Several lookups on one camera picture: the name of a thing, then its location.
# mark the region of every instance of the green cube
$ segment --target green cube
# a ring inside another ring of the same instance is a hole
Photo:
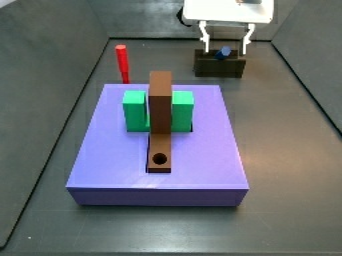
[[[129,132],[149,132],[150,118],[146,109],[146,91],[125,92],[123,110]]]
[[[192,132],[194,104],[193,92],[173,92],[173,132]]]

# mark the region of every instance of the white robot part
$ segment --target white robot part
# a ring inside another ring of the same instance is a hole
[[[242,55],[246,45],[256,31],[256,24],[268,24],[273,20],[274,0],[185,0],[184,21],[188,24],[198,22],[202,32],[201,41],[209,52],[210,35],[206,26],[248,27],[248,34],[242,39]]]

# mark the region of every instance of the brown bar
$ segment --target brown bar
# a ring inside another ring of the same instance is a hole
[[[149,173],[172,173],[172,134],[150,134]]]
[[[149,173],[172,173],[172,79],[170,71],[153,71],[150,74]]]
[[[170,71],[153,71],[150,74],[149,107],[152,133],[172,133],[172,80]]]

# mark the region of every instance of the red peg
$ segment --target red peg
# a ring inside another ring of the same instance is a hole
[[[129,76],[129,58],[127,58],[127,50],[126,45],[121,44],[115,46],[119,69],[122,72],[123,83],[130,84],[130,76]]]

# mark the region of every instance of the purple box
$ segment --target purple box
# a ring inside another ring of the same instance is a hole
[[[193,132],[173,133],[173,171],[146,172],[148,132],[127,132],[126,90],[107,84],[94,112],[67,189],[82,205],[238,206],[249,191],[220,86],[173,85],[193,91]]]

